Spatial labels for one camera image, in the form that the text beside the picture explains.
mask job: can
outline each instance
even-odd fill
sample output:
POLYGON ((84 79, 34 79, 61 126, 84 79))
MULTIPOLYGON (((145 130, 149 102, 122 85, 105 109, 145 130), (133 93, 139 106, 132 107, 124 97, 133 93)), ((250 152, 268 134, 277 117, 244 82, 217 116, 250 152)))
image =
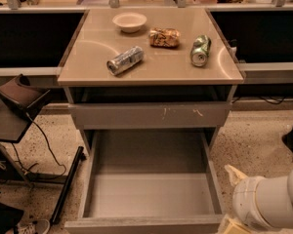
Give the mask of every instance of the can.
POLYGON ((180 32, 174 28, 153 27, 148 33, 151 46, 174 48, 180 43, 180 32))
POLYGON ((107 69, 112 75, 118 75, 137 64, 144 56, 144 50, 139 46, 134 46, 125 53, 108 60, 106 63, 107 69))
POLYGON ((198 36, 190 53, 190 59, 194 66, 203 66, 206 64, 212 41, 207 35, 198 36))

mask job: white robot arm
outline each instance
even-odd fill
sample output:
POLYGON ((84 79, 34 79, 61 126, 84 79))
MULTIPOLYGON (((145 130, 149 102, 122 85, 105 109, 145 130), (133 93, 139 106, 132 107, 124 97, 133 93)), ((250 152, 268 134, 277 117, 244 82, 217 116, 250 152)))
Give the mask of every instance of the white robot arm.
POLYGON ((234 189, 239 220, 257 231, 293 229, 293 170, 289 176, 246 177, 234 189))

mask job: bowl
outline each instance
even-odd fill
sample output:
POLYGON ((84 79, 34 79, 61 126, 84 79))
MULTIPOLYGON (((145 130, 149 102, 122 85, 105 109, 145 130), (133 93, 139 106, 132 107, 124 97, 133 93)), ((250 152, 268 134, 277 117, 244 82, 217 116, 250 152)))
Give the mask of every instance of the bowl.
POLYGON ((147 22, 147 17, 139 13, 121 13, 112 20, 121 31, 125 33, 135 33, 147 22))

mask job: floor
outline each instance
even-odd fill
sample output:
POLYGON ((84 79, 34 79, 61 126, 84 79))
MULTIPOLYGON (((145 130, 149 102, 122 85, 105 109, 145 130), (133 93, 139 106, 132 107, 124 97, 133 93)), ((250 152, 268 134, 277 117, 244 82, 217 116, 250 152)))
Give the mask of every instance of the floor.
MULTIPOLYGON (((59 163, 65 164, 69 169, 74 153, 78 146, 83 145, 83 141, 67 111, 62 106, 48 106, 36 118, 36 123, 45 131, 59 163)), ((281 137, 291 130, 292 125, 293 101, 279 105, 262 101, 238 101, 233 105, 233 111, 220 129, 211 150, 228 214, 232 215, 233 188, 224 165, 230 164, 249 176, 288 175, 293 168, 293 155, 283 145, 281 137)), ((4 145, 10 155, 17 159, 12 145, 4 145)), ((21 143, 16 144, 16 148, 25 167, 38 162, 32 168, 33 171, 52 171, 55 175, 63 172, 63 167, 54 161, 35 126, 30 127, 21 143)), ((61 222, 53 225, 49 233, 68 233, 64 229, 64 223, 77 218, 88 162, 86 160, 79 164, 63 207, 61 222)), ((0 181, 0 201, 24 209, 24 222, 35 218, 50 219, 61 188, 60 185, 47 184, 35 184, 33 188, 29 188, 22 182, 0 181)), ((293 230, 281 230, 278 233, 293 234, 293 230)))

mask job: countertop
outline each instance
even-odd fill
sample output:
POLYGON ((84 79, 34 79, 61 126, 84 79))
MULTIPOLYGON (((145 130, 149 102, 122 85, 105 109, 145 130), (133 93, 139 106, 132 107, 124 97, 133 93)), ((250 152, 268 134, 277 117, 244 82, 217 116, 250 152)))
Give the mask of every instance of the countertop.
POLYGON ((243 77, 205 9, 132 7, 89 11, 58 82, 61 86, 206 85, 240 84, 243 77), (129 11, 147 17, 146 24, 136 33, 123 33, 112 22, 115 15, 129 11), (154 26, 179 30, 179 47, 152 47, 147 36, 154 26), (189 54, 193 41, 202 34, 212 41, 210 57, 205 66, 195 67, 189 54), (133 46, 143 48, 144 60, 123 75, 113 76, 106 62, 133 46))

